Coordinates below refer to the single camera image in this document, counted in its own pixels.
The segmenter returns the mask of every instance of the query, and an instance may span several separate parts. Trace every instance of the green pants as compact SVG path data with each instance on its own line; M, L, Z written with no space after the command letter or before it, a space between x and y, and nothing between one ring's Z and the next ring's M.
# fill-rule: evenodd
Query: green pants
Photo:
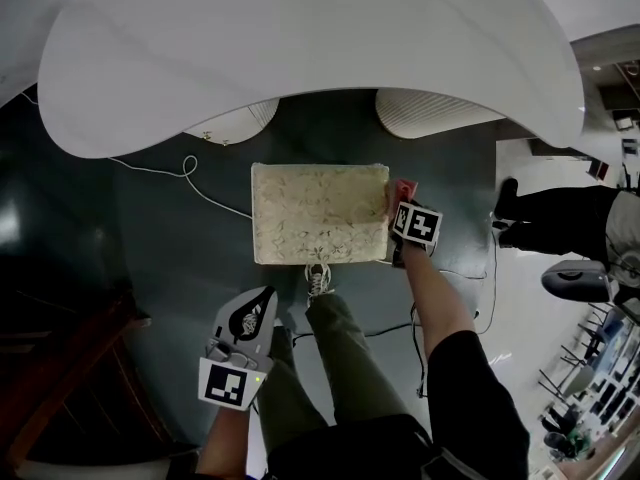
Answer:
M338 424L408 414L374 363L362 331L340 297L317 297L307 319L329 379ZM271 357L275 364L258 393L268 454L296 437L328 426L300 384L291 336L284 327L274 329Z

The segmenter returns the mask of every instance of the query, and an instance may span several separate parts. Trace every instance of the black shirt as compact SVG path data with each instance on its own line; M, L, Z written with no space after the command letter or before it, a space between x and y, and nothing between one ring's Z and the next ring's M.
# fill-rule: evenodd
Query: black shirt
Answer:
M337 425L295 439L274 450L269 471L278 480L424 478L430 462L435 479L468 478L438 466L438 449L487 480L528 477L529 434L513 400L498 382L476 333L443 340L429 358L427 376L435 446L409 415Z

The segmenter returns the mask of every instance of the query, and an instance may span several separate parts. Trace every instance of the white shirt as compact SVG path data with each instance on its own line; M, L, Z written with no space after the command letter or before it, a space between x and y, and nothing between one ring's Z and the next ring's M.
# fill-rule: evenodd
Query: white shirt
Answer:
M611 276L627 286L640 288L640 275L620 268L633 266L640 271L640 260L636 264L636 260L622 259L630 251L636 251L640 258L640 197L630 192L618 194L607 217L606 233Z

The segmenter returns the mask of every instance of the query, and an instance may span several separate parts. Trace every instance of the white cord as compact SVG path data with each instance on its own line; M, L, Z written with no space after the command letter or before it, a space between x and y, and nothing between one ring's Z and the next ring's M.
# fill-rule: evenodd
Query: white cord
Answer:
M187 156L184 157L184 160L182 160L182 174L177 173L177 172L161 171L161 170L158 170L158 169L148 169L146 167L135 167L135 166L133 166L131 164L128 164L126 162L123 162L122 160L119 160L117 158L109 158L109 160L111 160L112 162L116 162L116 163L118 163L120 165L124 165L125 167L127 167L128 169L131 169L133 171L152 172L152 173L155 173L155 174L165 174L167 176L173 176L174 178L185 178L187 180L187 182L189 183L189 185L191 185L191 188L194 190L194 192L196 194L198 194L205 201L208 201L211 204L215 204L216 206L219 206L220 208L223 208L224 210L228 210L230 212L233 212L236 215L240 215L241 217L244 217L245 219L251 220L251 215L248 215L248 214L246 214L244 212L241 212L239 210L235 210L234 208L231 208L231 207L227 206L226 204L219 203L218 201L215 201L215 200L211 199L210 197L205 196L202 192L200 192L198 187L196 187L193 184L193 182L191 181L191 178L189 178L189 176L191 176L194 172L196 172L196 169L198 168L198 159L194 155L187 155ZM191 169L187 169L187 162L189 160L193 160L193 167Z
M31 103L32 105L35 105L36 107L38 106L38 104L33 101L31 98L29 98L29 96L27 96L25 93L21 92L20 94L22 94L25 98L27 98L29 100L29 103Z

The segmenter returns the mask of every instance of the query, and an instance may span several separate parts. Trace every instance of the white marker cube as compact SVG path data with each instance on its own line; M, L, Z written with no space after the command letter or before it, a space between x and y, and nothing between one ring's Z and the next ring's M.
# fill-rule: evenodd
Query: white marker cube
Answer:
M400 203L393 230L405 240L432 245L440 233L442 214L421 206Z

